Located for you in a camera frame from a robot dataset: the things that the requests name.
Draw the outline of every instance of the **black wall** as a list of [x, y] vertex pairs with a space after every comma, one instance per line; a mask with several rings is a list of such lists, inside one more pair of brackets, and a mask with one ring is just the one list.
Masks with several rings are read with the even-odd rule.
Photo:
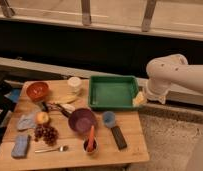
[[203, 42], [0, 20], [0, 56], [146, 77], [155, 57], [203, 64]]

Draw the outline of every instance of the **black handle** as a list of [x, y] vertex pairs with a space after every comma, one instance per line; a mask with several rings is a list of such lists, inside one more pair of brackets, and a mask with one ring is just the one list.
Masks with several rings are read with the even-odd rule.
[[119, 126], [114, 126], [111, 128], [112, 134], [114, 136], [114, 139], [116, 141], [116, 144], [118, 146], [118, 149], [124, 149], [127, 147], [127, 143], [124, 139], [124, 136], [121, 132], [121, 129], [119, 128]]
[[48, 107], [45, 102], [42, 102], [42, 111], [48, 112]]
[[70, 117], [71, 114], [70, 114], [67, 110], [65, 110], [65, 108], [63, 108], [60, 104], [56, 104], [56, 106], [58, 106], [58, 107], [60, 108], [60, 112], [61, 112], [64, 116], [66, 116], [67, 118]]

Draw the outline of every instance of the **cloth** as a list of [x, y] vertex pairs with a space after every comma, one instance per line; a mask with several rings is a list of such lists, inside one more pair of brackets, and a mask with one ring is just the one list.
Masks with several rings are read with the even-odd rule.
[[34, 110], [29, 114], [22, 115], [17, 123], [17, 130], [23, 131], [30, 128], [35, 128], [36, 123], [34, 121], [36, 113], [40, 112], [40, 110]]

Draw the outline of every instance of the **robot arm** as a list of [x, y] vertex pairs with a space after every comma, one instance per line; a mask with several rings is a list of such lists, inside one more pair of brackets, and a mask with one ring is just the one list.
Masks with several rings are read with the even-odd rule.
[[149, 80], [143, 89], [149, 100], [165, 104], [172, 83], [203, 94], [203, 65], [188, 65], [180, 54], [155, 58], [147, 64]]

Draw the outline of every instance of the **cluster of grapes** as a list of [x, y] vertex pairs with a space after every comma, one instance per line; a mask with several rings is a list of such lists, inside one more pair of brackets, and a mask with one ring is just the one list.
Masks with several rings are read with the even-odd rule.
[[58, 131], [49, 124], [38, 124], [34, 130], [35, 141], [43, 137], [45, 143], [49, 146], [55, 145], [58, 138]]

